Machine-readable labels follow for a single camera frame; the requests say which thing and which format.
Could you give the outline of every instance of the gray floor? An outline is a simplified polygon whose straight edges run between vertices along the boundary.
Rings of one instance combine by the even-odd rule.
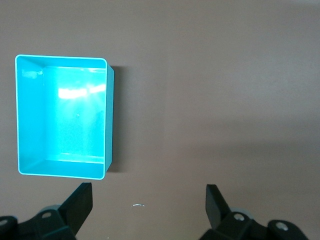
[[[206,184],[319,239],[319,0],[1,0],[0,23],[0,216],[85,181],[18,173],[15,56],[102,57],[113,164],[79,240],[196,240]]]

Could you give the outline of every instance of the silver bolt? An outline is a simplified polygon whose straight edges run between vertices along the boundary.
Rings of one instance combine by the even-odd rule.
[[[6,225],[8,223],[7,219],[1,220],[0,221],[0,226]]]
[[[42,214],[42,218],[43,219],[46,219],[46,218],[49,218],[49,217],[51,217],[51,212],[45,212],[44,214]]]
[[[280,230],[283,230],[283,231],[288,231],[288,226],[287,225],[285,225],[283,222],[277,222],[276,224],[275,224],[275,226],[278,228],[278,229],[280,229]]]
[[[236,220],[238,220],[238,221],[244,221],[244,220],[245,220],[245,217],[242,216],[240,213],[236,213],[236,214],[234,215],[234,218],[235,218]]]

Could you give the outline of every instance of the black metal bracket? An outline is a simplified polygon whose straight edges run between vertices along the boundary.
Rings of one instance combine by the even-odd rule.
[[[231,211],[216,185],[206,186],[209,229],[200,240],[308,240],[293,223],[272,220],[264,227],[242,212]]]
[[[19,224],[14,216],[0,217],[0,239],[75,240],[92,207],[92,184],[82,183],[58,209],[43,210]]]

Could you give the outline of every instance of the rectangular box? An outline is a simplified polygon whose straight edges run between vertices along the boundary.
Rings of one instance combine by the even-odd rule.
[[[18,170],[103,179],[112,162],[114,70],[103,58],[15,58]]]

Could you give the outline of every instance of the blue plastic bin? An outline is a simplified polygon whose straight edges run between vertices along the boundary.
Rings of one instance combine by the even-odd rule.
[[[112,162],[114,70],[103,58],[15,58],[18,170],[103,179]]]

